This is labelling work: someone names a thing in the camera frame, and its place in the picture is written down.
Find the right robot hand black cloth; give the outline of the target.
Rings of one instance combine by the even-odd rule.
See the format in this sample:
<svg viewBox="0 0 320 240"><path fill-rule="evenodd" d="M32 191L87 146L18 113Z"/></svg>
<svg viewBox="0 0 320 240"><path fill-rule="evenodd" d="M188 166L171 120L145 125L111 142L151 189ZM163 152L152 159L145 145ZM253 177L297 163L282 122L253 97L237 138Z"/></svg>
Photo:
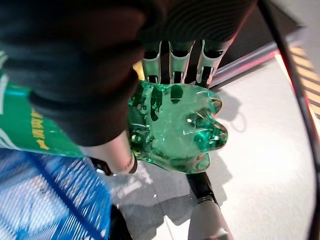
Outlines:
<svg viewBox="0 0 320 240"><path fill-rule="evenodd" d="M107 174L134 173L134 64L156 41L228 47L254 0L3 0L3 70Z"/></svg>

